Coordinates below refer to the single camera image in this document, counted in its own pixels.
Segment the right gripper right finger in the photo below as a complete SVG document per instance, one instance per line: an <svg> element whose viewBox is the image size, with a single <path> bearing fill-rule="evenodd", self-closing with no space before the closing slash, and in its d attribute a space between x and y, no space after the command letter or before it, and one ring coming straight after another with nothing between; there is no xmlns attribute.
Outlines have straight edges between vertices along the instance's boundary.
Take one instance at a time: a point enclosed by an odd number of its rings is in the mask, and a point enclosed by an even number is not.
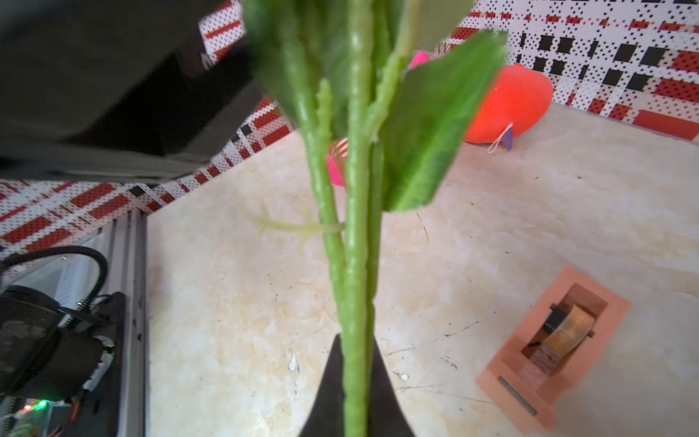
<svg viewBox="0 0 699 437"><path fill-rule="evenodd" d="M414 437L403 415L379 349L372 353L369 398L369 437Z"/></svg>

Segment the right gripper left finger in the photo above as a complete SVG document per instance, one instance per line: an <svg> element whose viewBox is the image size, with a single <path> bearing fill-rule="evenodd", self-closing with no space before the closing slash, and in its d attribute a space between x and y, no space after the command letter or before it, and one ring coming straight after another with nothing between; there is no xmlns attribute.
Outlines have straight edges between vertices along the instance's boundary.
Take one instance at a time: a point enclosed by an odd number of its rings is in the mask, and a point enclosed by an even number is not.
<svg viewBox="0 0 699 437"><path fill-rule="evenodd" d="M300 431L300 437L342 437L344 435L345 393L342 376L341 338L337 334L331 345L311 412Z"/></svg>

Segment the pink tape dispenser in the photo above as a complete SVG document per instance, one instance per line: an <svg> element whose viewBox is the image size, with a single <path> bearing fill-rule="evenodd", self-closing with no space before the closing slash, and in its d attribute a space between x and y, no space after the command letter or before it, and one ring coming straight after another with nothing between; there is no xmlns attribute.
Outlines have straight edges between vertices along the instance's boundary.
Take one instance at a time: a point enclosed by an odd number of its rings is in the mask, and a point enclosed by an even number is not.
<svg viewBox="0 0 699 437"><path fill-rule="evenodd" d="M567 268L533 305L477 379L524 434L553 429L558 398L601 357L632 304Z"/></svg>

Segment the clear tape roll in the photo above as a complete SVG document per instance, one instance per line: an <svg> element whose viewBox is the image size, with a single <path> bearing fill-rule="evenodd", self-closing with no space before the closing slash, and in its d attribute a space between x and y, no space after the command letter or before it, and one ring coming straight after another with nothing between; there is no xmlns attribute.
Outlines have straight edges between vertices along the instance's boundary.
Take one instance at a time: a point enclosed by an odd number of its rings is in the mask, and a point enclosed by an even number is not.
<svg viewBox="0 0 699 437"><path fill-rule="evenodd" d="M573 351L595 325L595 317L578 305L557 307L544 324L548 336L542 341L547 353L564 357Z"/></svg>

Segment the artificial flower bouquet green stems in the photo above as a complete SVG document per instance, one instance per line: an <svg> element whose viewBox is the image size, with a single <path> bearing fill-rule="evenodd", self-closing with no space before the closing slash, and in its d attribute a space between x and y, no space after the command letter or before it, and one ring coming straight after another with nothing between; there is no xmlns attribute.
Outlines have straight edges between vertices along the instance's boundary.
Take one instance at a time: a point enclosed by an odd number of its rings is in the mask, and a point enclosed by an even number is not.
<svg viewBox="0 0 699 437"><path fill-rule="evenodd" d="M344 435L369 436L382 216L431 203L502 70L505 40L480 32L408 71L471 1L247 1L253 74L300 129L341 327ZM347 138L344 188L327 157Z"/></svg>

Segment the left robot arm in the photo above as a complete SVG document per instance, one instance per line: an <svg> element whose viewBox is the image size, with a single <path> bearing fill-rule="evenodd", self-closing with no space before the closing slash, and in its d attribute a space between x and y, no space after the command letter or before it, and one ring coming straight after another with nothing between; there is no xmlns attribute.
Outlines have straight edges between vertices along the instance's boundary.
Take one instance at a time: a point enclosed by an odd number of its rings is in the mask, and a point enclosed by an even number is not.
<svg viewBox="0 0 699 437"><path fill-rule="evenodd" d="M245 42L216 64L213 1L5 1L1 176L161 183L209 164L263 98Z"/></svg>

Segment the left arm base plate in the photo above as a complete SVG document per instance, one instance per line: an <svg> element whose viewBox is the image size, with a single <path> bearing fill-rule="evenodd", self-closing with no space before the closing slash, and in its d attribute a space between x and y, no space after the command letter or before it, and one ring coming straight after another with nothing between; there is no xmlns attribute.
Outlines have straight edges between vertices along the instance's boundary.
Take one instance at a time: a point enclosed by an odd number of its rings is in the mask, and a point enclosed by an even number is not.
<svg viewBox="0 0 699 437"><path fill-rule="evenodd" d="M1 293L1 395L31 404L10 413L20 422L44 413L54 403L68 405L67 417L51 431L66 436L75 427L87 393L111 366L119 343L99 334L114 325L93 313L92 303L107 281L107 258L96 249L63 246L15 254L1 261L1 270L59 255L80 255L98 266L95 285L75 309L41 291L13 285Z"/></svg>

